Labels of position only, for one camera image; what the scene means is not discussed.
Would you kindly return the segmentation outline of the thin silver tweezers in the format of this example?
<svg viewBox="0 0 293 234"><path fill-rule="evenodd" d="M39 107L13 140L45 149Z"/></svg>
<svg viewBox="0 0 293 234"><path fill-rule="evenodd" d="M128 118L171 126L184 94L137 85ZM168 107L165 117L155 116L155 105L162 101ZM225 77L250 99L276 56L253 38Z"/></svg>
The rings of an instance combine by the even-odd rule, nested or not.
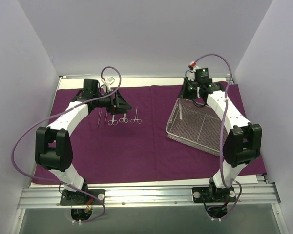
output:
<svg viewBox="0 0 293 234"><path fill-rule="evenodd" d="M104 113L104 126L106 126L106 120L107 120L107 111L105 109L105 113Z"/></svg>

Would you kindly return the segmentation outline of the silver surgical scissors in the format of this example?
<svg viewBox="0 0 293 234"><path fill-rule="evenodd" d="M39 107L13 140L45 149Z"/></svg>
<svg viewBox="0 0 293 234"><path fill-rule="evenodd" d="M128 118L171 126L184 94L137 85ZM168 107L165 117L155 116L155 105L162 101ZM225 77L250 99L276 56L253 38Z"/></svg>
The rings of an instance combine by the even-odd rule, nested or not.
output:
<svg viewBox="0 0 293 234"><path fill-rule="evenodd" d="M115 119L115 115L112 115L112 119L108 121L109 126L116 126L118 121Z"/></svg>

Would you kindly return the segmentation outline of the silver surgical forceps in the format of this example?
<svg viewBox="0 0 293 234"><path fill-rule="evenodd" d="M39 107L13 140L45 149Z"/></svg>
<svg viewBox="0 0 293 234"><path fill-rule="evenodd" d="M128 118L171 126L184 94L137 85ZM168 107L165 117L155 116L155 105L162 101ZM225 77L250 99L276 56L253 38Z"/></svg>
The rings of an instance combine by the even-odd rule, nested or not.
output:
<svg viewBox="0 0 293 234"><path fill-rule="evenodd" d="M134 123L141 124L142 123L142 120L140 118L138 118L138 107L136 107L135 117L130 120L130 123L131 124L134 124Z"/></svg>

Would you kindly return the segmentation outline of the metal mesh instrument tray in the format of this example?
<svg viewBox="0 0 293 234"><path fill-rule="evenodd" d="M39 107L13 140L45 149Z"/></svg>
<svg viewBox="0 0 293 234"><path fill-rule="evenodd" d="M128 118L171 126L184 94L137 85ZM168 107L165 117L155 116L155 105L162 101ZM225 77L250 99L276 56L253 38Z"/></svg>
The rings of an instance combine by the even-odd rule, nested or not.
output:
<svg viewBox="0 0 293 234"><path fill-rule="evenodd" d="M179 119L178 103L183 120ZM196 107L192 101L177 99L166 125L167 136L187 146L219 156L221 119L209 106Z"/></svg>

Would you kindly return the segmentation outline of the purple cloth wrap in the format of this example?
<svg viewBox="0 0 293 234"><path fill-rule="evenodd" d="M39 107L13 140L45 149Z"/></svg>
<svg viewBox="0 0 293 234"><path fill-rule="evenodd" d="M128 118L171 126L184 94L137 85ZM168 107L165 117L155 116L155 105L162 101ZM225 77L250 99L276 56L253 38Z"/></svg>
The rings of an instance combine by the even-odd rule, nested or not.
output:
<svg viewBox="0 0 293 234"><path fill-rule="evenodd" d="M131 105L127 118L138 107L141 124L104 126L95 109L71 135L73 165L89 184L129 183L210 178L219 170L219 158L167 137L166 124L181 87L121 88Z"/></svg>

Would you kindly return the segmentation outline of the silver scalpel handle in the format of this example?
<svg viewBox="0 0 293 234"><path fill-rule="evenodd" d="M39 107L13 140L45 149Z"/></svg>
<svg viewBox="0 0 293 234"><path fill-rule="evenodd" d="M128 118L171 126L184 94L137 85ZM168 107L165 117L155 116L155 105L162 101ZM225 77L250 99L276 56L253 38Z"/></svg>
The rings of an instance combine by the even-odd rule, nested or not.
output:
<svg viewBox="0 0 293 234"><path fill-rule="evenodd" d="M179 110L179 119L180 120L183 120L182 104L181 104L181 102L178 103L178 110Z"/></svg>

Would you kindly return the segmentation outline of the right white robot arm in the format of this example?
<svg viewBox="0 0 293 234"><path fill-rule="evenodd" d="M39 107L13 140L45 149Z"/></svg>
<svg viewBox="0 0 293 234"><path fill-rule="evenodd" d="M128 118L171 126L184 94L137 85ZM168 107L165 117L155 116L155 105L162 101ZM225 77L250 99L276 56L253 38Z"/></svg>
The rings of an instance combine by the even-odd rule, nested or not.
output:
<svg viewBox="0 0 293 234"><path fill-rule="evenodd" d="M229 86L204 79L184 82L178 98L201 98L221 119L220 168L212 177L213 185L207 189L212 201L225 195L240 172L260 156L262 128L245 118L228 96Z"/></svg>

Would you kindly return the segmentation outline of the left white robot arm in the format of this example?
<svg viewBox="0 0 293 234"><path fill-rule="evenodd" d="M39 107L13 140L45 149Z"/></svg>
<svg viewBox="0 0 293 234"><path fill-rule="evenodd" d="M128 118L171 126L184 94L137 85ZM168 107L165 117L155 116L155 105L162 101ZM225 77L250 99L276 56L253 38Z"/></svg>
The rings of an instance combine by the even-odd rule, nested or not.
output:
<svg viewBox="0 0 293 234"><path fill-rule="evenodd" d="M73 149L70 136L81 121L95 108L105 108L112 115L125 114L132 107L119 91L114 96L104 96L98 91L79 90L65 113L46 127L36 130L35 162L54 174L71 191L77 204L88 201L89 192L85 179L73 166Z"/></svg>

